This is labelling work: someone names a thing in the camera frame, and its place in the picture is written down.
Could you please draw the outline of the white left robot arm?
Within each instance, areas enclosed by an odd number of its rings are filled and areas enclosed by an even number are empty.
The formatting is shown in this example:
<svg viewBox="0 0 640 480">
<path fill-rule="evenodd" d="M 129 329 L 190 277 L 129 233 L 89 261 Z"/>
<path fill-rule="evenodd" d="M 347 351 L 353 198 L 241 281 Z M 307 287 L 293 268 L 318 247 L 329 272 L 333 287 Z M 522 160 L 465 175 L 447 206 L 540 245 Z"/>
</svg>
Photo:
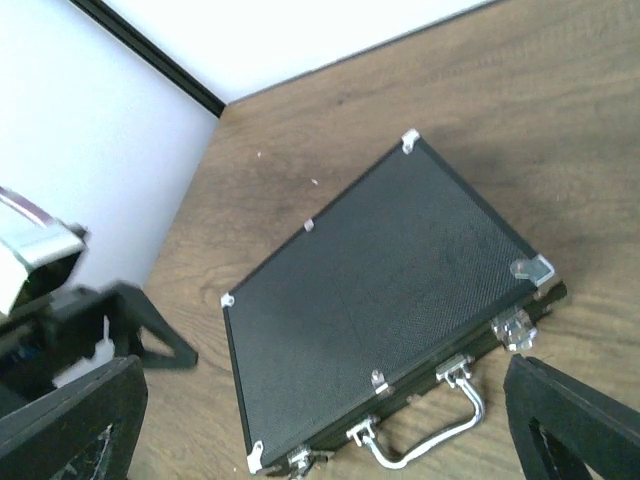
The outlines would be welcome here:
<svg viewBox="0 0 640 480">
<path fill-rule="evenodd" d="M 87 249 L 88 231 L 1 190 L 1 404 L 25 404 L 55 390 L 59 374 L 108 341 L 143 367 L 191 370 L 196 350 L 142 289 L 116 281 L 103 290 L 65 288 Z"/>
</svg>

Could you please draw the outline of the black poker set case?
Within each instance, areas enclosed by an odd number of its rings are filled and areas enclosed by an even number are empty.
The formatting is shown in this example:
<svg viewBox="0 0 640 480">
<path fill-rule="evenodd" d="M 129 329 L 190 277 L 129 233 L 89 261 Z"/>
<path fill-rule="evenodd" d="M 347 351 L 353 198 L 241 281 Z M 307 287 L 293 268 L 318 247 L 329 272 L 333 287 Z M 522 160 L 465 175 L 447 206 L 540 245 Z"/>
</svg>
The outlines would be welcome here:
<svg viewBox="0 0 640 480">
<path fill-rule="evenodd" d="M 399 470 L 476 427 L 473 363 L 532 346 L 554 266 L 419 134 L 400 141 L 224 294 L 254 475 L 304 477 L 347 443 Z M 441 384 L 472 415 L 403 454 L 377 425 Z"/>
</svg>

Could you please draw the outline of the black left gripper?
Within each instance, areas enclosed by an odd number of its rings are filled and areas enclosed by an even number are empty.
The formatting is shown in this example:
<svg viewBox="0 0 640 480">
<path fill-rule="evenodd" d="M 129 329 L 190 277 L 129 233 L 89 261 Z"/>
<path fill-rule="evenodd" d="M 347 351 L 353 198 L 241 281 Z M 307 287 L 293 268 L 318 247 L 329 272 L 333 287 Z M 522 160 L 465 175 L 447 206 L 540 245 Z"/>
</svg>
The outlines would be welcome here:
<svg viewBox="0 0 640 480">
<path fill-rule="evenodd" d="M 197 351 L 165 320 L 143 290 L 117 282 L 98 294 L 78 287 L 52 296 L 1 327 L 1 382 L 34 385 L 51 382 L 82 358 L 95 354 L 104 338 L 104 314 L 116 357 L 137 356 L 147 369 L 191 370 Z M 148 331 L 171 355 L 147 350 L 141 332 Z"/>
</svg>

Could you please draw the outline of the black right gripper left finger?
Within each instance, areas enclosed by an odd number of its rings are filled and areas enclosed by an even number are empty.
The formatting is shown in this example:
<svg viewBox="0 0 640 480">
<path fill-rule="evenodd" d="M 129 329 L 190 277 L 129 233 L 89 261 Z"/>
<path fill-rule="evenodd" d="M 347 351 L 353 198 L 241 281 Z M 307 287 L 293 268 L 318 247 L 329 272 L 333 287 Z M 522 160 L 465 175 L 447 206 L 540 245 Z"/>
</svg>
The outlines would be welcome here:
<svg viewBox="0 0 640 480">
<path fill-rule="evenodd" d="M 148 401 L 141 361 L 118 357 L 29 401 L 1 387 L 3 479 L 126 479 Z"/>
</svg>

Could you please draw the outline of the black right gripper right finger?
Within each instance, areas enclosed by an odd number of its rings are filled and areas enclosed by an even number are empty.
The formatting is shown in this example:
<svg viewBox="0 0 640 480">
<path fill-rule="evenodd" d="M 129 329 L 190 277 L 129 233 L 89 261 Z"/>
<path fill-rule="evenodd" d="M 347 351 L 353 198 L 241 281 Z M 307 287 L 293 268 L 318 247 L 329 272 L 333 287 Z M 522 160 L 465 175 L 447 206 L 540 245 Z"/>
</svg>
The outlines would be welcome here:
<svg viewBox="0 0 640 480">
<path fill-rule="evenodd" d="M 511 358 L 510 434 L 527 479 L 639 477 L 639 412 L 534 357 Z"/>
</svg>

